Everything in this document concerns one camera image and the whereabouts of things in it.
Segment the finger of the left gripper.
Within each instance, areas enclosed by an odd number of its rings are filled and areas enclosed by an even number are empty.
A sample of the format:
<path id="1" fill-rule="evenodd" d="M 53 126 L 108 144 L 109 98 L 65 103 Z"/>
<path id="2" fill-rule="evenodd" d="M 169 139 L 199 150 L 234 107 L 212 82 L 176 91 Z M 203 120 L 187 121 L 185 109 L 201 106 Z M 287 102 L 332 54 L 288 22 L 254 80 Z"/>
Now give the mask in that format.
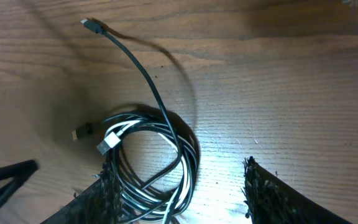
<path id="1" fill-rule="evenodd" d="M 0 167 L 0 208 L 38 169 L 35 160 Z"/>

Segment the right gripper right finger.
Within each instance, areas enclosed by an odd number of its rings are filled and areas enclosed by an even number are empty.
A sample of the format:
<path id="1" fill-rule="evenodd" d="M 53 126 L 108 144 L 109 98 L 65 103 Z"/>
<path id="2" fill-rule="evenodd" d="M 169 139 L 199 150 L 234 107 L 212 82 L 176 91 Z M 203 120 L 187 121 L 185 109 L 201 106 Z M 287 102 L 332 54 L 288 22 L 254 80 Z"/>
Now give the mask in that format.
<path id="1" fill-rule="evenodd" d="M 253 224 L 350 224 L 291 188 L 252 156 L 244 159 L 244 178 L 246 218 Z"/>

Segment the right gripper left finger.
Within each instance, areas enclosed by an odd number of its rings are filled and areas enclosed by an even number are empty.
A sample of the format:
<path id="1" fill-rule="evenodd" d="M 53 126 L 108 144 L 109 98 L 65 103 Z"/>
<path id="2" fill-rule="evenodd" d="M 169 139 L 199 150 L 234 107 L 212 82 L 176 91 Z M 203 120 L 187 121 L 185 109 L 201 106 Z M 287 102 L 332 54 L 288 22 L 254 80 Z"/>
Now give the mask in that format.
<path id="1" fill-rule="evenodd" d="M 121 209 L 116 170 L 105 162 L 95 183 L 42 224 L 115 224 L 119 222 Z"/>

